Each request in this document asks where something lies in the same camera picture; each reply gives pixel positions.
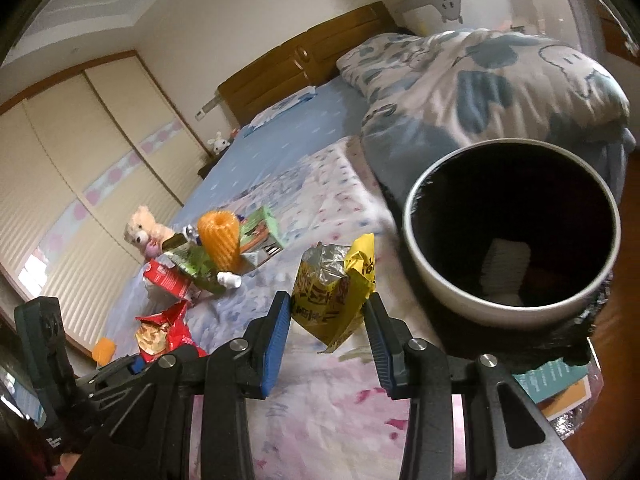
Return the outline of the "cream sliding wardrobe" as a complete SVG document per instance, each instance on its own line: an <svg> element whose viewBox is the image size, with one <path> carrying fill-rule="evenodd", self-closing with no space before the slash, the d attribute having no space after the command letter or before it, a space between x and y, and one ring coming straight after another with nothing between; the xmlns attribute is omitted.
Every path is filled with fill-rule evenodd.
<svg viewBox="0 0 640 480"><path fill-rule="evenodd" d="M89 352L142 263L129 218L143 205L168 223L206 156L134 53L41 81L1 109L2 274L25 299L58 298Z"/></svg>

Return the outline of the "blue bed sheet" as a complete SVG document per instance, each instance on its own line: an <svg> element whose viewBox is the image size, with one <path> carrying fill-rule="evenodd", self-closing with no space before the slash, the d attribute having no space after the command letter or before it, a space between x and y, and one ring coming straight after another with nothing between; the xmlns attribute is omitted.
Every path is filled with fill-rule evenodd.
<svg viewBox="0 0 640 480"><path fill-rule="evenodd" d="M263 180L282 174L299 159L360 130L369 104L341 77L316 87L317 96L268 124L236 135L217 165L171 219L176 228L207 209L226 206Z"/></svg>

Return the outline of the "dark wooden nightstand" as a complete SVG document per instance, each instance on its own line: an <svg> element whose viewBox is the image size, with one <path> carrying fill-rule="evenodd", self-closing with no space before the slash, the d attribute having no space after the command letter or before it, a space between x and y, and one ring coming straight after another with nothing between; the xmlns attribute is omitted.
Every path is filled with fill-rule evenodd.
<svg viewBox="0 0 640 480"><path fill-rule="evenodd" d="M204 180L210 173L210 170L212 170L217 165L219 159L219 156L211 157L204 166L201 166L201 168L198 170L198 175L202 180Z"/></svg>

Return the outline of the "wooden headboard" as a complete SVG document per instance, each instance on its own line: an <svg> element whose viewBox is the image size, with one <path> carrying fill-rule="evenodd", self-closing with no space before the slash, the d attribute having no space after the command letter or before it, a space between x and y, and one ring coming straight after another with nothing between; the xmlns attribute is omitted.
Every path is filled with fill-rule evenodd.
<svg viewBox="0 0 640 480"><path fill-rule="evenodd" d="M338 75L343 54L399 26L381 1L331 18L285 41L218 86L218 93L240 126L307 86L321 86Z"/></svg>

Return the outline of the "blue leaf patterned duvet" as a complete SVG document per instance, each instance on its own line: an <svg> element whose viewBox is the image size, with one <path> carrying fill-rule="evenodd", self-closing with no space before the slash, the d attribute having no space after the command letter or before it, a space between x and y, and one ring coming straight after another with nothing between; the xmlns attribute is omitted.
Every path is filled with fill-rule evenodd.
<svg viewBox="0 0 640 480"><path fill-rule="evenodd" d="M501 138L562 146L589 162L614 197L623 194L636 147L628 98L604 66L564 42L484 28L386 32L336 66L369 105L361 144L396 206L442 156Z"/></svg>

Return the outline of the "red snack bag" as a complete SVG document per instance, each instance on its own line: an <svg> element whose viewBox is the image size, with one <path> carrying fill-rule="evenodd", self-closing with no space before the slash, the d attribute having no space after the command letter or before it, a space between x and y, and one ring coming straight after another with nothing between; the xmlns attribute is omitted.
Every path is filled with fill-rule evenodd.
<svg viewBox="0 0 640 480"><path fill-rule="evenodd" d="M189 300L181 300L160 313L137 317L140 325L134 336L145 363L151 363L185 344L194 347L198 356L205 356L205 351L192 339L184 320L190 307Z"/></svg>

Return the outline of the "green red paper box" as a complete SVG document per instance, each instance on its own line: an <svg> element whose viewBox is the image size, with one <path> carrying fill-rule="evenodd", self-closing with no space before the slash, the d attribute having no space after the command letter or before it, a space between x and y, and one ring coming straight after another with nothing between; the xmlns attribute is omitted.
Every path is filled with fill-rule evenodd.
<svg viewBox="0 0 640 480"><path fill-rule="evenodd" d="M267 206L261 206L241 223L240 254L247 269L257 269L282 252L277 219Z"/></svg>

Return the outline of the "white bunny plush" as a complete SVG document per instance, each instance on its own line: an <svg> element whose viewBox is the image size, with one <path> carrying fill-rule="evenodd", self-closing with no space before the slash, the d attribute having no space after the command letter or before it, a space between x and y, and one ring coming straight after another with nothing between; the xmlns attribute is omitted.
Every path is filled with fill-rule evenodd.
<svg viewBox="0 0 640 480"><path fill-rule="evenodd" d="M219 156L231 145L231 141L218 131L207 141L207 145L209 146L209 151Z"/></svg>

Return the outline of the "teal orange book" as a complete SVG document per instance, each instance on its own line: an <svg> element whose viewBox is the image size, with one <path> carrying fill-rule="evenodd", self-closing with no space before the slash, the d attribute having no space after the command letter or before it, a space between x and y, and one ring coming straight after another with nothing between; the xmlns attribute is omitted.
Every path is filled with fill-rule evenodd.
<svg viewBox="0 0 640 480"><path fill-rule="evenodd" d="M592 397L587 365L567 365L557 359L513 377L549 422Z"/></svg>

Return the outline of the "white round trash bin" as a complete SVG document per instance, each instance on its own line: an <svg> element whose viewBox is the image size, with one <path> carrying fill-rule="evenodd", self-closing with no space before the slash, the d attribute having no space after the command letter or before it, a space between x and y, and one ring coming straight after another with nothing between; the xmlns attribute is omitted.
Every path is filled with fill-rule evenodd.
<svg viewBox="0 0 640 480"><path fill-rule="evenodd" d="M600 174L564 148L526 139L483 141L434 162L408 194L404 228L443 306L514 330L584 310L622 237Z"/></svg>

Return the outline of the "white blue pillow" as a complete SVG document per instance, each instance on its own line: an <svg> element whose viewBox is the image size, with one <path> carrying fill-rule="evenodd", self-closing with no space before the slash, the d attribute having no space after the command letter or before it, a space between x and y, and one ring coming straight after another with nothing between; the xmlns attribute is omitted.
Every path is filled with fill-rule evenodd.
<svg viewBox="0 0 640 480"><path fill-rule="evenodd" d="M276 104L272 104L262 112L258 113L247 125L247 129L253 131L258 129L268 122L271 122L274 118L290 110L292 107L296 107L299 104L303 104L307 101L314 99L318 94L315 86L307 86L303 89L297 90L290 96L283 98Z"/></svg>

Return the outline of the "beige teddy bear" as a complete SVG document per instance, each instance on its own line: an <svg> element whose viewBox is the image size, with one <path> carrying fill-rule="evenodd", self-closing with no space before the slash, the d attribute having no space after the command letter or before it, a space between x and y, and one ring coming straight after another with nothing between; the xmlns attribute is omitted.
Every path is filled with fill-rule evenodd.
<svg viewBox="0 0 640 480"><path fill-rule="evenodd" d="M124 239L146 259L158 257L163 244L175 235L175 231L155 220L147 206L139 206L128 220Z"/></svg>

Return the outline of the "floral pink quilt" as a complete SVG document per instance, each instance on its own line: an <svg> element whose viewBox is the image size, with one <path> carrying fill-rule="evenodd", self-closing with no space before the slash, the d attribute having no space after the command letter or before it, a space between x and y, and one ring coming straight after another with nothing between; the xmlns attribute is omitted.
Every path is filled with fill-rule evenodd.
<svg viewBox="0 0 640 480"><path fill-rule="evenodd" d="M241 336L267 312L278 290L291 290L306 249L349 245L366 233L375 237L376 289L387 312L416 336L437 341L402 268L394 219L356 136L299 159L230 200L217 200L204 186L174 226L192 224L213 209L249 214L263 206L277 220L283 249L247 274L239 289L198 300L188 311L186 324L203 350ZM409 405L386 396L364 330L330 353L293 324L277 385L247 411L259 479L398 477Z"/></svg>

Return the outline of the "yellow snack bag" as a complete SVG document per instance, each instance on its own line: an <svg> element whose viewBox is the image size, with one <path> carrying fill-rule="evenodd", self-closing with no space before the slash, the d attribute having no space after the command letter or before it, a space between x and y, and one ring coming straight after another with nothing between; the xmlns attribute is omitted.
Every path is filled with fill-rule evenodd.
<svg viewBox="0 0 640 480"><path fill-rule="evenodd" d="M334 352L363 322L361 308L375 292L375 236L351 245L317 244L303 253L292 292L292 318Z"/></svg>

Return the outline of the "red white milk carton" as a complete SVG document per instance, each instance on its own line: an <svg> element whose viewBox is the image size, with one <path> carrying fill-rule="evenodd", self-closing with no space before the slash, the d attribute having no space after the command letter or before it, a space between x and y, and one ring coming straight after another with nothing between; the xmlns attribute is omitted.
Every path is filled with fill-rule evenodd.
<svg viewBox="0 0 640 480"><path fill-rule="evenodd" d="M175 266L164 266L155 259L145 263L142 275L145 281L178 300L194 302L201 295L201 291L186 274Z"/></svg>

